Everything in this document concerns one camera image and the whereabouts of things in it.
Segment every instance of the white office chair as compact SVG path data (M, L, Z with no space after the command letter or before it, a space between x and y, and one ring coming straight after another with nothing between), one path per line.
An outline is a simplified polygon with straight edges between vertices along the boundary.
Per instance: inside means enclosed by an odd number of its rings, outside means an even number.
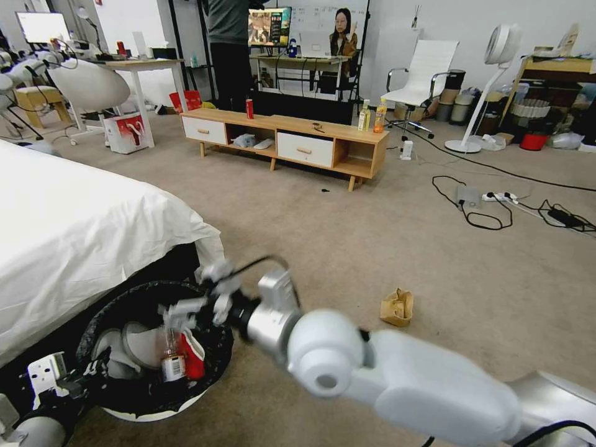
M105 135L102 111L118 107L130 96L130 88L123 77L101 64L69 59L49 73L56 87L70 101L77 127L81 131L70 137L72 145L85 135ZM87 126L81 118L80 109L97 111L102 125Z
M416 107L428 107L434 98L445 88L445 81L459 42L449 40L419 40L416 43L410 68L392 68L387 74L387 93L381 96L387 101L400 102L407 106L404 120L391 121L392 125L401 125L404 130L402 140L406 140L405 130L410 124L416 129L425 130L429 137L432 131L419 123L410 121L410 115ZM399 90L391 91L391 76L395 71L408 73L408 81Z

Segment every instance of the stool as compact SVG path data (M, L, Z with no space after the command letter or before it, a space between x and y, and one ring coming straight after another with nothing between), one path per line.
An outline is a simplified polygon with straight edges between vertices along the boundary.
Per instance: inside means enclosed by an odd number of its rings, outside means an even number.
M43 128L43 123L39 119L37 112L29 111L35 110L36 106L43 106L47 103L54 105L54 109L56 109L58 112L58 116L62 122L67 124L73 123L70 119L70 115L66 111L64 101L62 101L62 96L60 96L60 92L55 87L23 87L15 90L15 97L17 99L17 104L23 107L23 109L28 110L25 111L25 113L27 114L27 118L29 118L29 122L34 127Z

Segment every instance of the woman on screen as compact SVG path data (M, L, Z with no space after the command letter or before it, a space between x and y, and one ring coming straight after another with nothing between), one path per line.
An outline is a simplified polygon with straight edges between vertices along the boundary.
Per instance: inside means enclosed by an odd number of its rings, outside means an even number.
M347 60L341 64L340 86L348 81L350 77L351 59L356 54L358 36L356 35L357 22L352 27L352 15L348 8L340 8L335 13L335 28L329 35L331 54L333 56L347 56ZM337 74L330 71L322 73L319 81L321 93L335 93Z

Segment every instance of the whiteboard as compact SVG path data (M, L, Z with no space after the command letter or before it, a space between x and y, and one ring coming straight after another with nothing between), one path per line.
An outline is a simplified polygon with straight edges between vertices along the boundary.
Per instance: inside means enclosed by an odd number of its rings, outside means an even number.
M364 21L366 20L366 5L368 0L344 0L322 4L325 0L285 0L279 6L292 7L292 21L290 23L290 38L300 42L299 34L308 31L329 31L335 29L335 13L339 8L348 8L351 12L352 24L357 22L356 35L358 48L362 47Z

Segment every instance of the desk lamp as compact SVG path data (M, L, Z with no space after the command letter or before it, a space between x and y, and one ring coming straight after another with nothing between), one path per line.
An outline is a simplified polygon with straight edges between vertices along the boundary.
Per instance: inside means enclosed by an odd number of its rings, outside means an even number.
M484 86L482 95L478 100L478 104L472 114L472 119L467 125L466 133L463 140L449 140L445 142L445 147L455 152L461 153L477 153L480 152L481 146L478 143L468 141L472 128L476 123L476 119L480 114L480 109L484 104L486 95L489 93L490 87L505 73L510 67L511 61L515 57L517 50L520 47L520 40L522 39L522 29L517 25L499 25L495 28L490 36L489 46L486 48L484 55L484 63L487 65L499 64L499 68L489 82Z
M87 23L93 27L93 29L95 30L96 37L97 37L97 47L98 47L99 51L101 51L101 44L99 41L99 30L97 29L97 25L95 23L93 23L91 21L91 19L89 18L89 13L87 12L87 10L83 6L81 6L79 9L77 9L76 15L79 16L79 18L86 20Z

